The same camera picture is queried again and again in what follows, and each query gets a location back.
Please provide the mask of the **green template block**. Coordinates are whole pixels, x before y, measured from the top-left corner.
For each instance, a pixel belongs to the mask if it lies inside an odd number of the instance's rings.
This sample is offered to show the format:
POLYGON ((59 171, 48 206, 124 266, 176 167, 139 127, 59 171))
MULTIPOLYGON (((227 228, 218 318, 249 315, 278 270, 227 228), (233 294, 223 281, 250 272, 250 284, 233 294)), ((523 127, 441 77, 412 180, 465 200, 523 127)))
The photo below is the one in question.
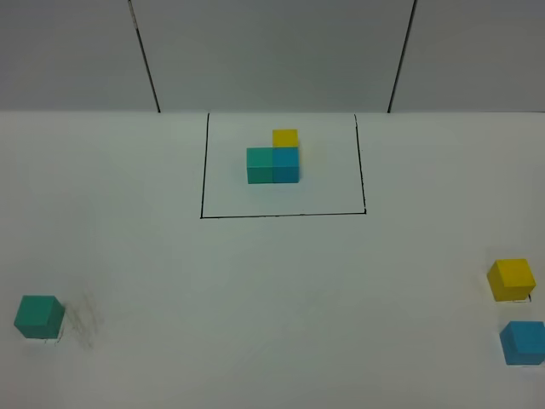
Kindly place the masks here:
POLYGON ((249 147, 246 150, 246 170, 249 184, 273 183, 273 149, 249 147))

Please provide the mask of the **yellow template block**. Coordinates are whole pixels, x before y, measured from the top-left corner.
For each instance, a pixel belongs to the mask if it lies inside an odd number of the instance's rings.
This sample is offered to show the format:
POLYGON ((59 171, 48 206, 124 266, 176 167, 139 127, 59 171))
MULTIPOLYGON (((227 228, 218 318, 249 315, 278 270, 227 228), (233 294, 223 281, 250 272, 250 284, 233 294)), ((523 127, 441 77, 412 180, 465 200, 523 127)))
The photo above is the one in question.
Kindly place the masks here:
POLYGON ((274 147, 299 147, 298 130, 273 130, 272 145, 274 147))

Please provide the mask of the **blue template block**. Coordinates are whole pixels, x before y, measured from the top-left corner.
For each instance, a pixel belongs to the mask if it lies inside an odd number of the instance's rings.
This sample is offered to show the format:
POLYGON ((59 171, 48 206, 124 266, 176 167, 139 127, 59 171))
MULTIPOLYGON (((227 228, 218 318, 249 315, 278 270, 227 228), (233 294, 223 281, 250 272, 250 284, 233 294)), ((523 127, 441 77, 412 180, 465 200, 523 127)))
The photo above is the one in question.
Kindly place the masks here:
POLYGON ((300 154, 298 147, 275 147, 272 150, 273 182, 298 183, 300 154))

